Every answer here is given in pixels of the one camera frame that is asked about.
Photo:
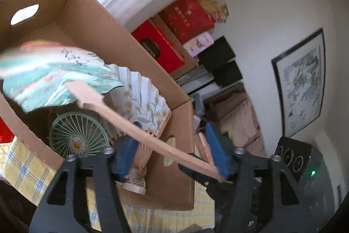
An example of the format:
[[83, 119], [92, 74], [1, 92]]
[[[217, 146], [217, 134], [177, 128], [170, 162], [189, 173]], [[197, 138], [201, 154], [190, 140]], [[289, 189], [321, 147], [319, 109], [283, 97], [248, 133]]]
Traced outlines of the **mint handheld electric fan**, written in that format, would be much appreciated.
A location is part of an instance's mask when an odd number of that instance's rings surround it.
[[59, 115], [51, 124], [48, 141], [50, 148], [63, 158], [97, 155], [110, 146], [103, 126], [80, 112]]

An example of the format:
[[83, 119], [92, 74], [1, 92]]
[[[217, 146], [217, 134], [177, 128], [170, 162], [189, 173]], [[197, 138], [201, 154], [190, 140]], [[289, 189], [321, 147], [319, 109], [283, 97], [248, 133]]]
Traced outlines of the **white floral folding fan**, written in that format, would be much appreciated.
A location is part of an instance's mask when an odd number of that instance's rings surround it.
[[[123, 84], [105, 95], [105, 103], [126, 120], [138, 122], [143, 131], [160, 138], [171, 116], [171, 109], [151, 80], [127, 67], [107, 66]], [[144, 176], [153, 150], [139, 143], [130, 172], [122, 188], [138, 194], [146, 193]]]

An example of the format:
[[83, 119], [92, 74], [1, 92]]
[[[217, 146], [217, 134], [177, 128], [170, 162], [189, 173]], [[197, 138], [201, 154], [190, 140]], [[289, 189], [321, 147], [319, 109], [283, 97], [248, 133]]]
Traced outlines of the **colourful paddle fan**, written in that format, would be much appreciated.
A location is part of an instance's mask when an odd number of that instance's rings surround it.
[[[38, 109], [78, 104], [96, 112], [124, 136], [135, 139], [178, 164], [215, 179], [221, 179], [216, 165], [188, 155], [159, 138], [143, 131], [138, 122], [131, 123], [105, 103], [105, 95], [123, 86], [95, 53], [46, 41], [28, 42], [1, 54], [3, 94], [26, 113]], [[97, 155], [79, 157], [87, 171], [96, 169], [98, 160], [106, 159], [110, 175], [113, 145]]]

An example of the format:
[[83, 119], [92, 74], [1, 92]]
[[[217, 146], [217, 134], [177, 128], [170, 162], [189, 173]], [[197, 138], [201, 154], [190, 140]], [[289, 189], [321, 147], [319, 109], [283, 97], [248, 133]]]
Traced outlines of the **brown wooden folding fan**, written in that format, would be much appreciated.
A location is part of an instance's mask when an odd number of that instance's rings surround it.
[[211, 165], [214, 165], [215, 164], [214, 159], [213, 159], [213, 156], [210, 152], [210, 147], [207, 143], [207, 140], [206, 140], [204, 133], [195, 134], [194, 141], [195, 141], [196, 147], [198, 149], [200, 158], [203, 161], [205, 161]]

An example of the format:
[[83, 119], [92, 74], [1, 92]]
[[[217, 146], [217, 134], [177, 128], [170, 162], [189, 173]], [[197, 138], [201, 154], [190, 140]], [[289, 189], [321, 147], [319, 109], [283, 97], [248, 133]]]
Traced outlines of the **right black speaker on stand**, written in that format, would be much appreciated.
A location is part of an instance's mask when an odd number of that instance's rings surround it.
[[214, 84], [219, 88], [226, 88], [243, 79], [241, 71], [235, 60], [223, 64], [221, 67], [213, 70], [209, 75], [196, 79], [196, 87], [193, 87], [188, 95], [195, 94], [200, 90]]

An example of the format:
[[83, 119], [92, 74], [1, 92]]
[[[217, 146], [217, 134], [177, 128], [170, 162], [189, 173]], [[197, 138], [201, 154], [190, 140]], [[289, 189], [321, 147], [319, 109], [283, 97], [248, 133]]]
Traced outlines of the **yellow plaid tablecloth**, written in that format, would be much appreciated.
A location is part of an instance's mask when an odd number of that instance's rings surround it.
[[[38, 158], [20, 140], [1, 144], [1, 178], [33, 205], [40, 200], [55, 176], [55, 169]], [[191, 211], [162, 211], [123, 204], [132, 232], [198, 232], [215, 226], [215, 205], [206, 189], [195, 183]]]

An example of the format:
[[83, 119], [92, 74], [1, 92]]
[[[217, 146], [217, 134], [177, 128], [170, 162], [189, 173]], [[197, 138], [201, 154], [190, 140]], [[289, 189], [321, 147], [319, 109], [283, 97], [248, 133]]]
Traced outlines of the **large brown cardboard box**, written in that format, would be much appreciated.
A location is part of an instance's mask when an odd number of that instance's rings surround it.
[[161, 17], [155, 15], [150, 22], [161, 32], [161, 35], [169, 42], [171, 51], [165, 52], [164, 64], [167, 73], [174, 79], [178, 79], [198, 66], [197, 59], [193, 58], [183, 47], [180, 41], [165, 25]]

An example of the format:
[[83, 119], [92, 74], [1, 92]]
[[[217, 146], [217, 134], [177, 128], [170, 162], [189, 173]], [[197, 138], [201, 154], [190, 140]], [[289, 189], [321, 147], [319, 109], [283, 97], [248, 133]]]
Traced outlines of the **red chocolate gift box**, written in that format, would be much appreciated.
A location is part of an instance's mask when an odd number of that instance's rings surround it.
[[169, 42], [161, 35], [154, 25], [147, 20], [132, 31], [131, 35], [164, 69], [165, 52], [170, 52]]

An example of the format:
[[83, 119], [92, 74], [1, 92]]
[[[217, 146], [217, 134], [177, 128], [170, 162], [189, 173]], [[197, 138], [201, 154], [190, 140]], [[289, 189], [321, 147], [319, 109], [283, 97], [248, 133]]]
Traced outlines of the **framed ink painting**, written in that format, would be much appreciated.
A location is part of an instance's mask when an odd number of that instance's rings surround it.
[[326, 79], [323, 29], [272, 59], [282, 116], [282, 133], [291, 137], [320, 117]]

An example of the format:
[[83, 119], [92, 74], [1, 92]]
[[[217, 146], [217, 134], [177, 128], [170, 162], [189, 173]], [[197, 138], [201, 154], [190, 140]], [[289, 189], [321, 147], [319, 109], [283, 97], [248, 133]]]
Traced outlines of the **pink tissue pack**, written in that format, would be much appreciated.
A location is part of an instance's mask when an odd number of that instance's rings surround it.
[[184, 49], [192, 56], [195, 57], [208, 47], [213, 45], [214, 40], [209, 32], [204, 32], [195, 38], [188, 41], [183, 45]]

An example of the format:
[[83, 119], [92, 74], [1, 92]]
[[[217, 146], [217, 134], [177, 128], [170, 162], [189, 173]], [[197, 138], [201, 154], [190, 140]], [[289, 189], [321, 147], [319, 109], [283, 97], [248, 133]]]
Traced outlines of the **open cardboard box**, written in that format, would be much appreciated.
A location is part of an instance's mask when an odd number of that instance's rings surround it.
[[[162, 140], [174, 136], [176, 148], [191, 153], [193, 112], [187, 94], [97, 0], [1, 0], [1, 48], [48, 40], [96, 53], [104, 62], [128, 67], [151, 79], [171, 109]], [[189, 211], [195, 182], [178, 165], [165, 166], [153, 153], [146, 193], [120, 189], [120, 200], [138, 208]]]

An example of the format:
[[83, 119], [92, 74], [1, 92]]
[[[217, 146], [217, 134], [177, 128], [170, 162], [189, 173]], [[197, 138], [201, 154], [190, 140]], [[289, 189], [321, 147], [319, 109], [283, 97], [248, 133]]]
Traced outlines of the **gold paper bag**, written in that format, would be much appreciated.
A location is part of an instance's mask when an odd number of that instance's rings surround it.
[[198, 3], [214, 23], [225, 23], [229, 17], [228, 7], [224, 0], [198, 0]]

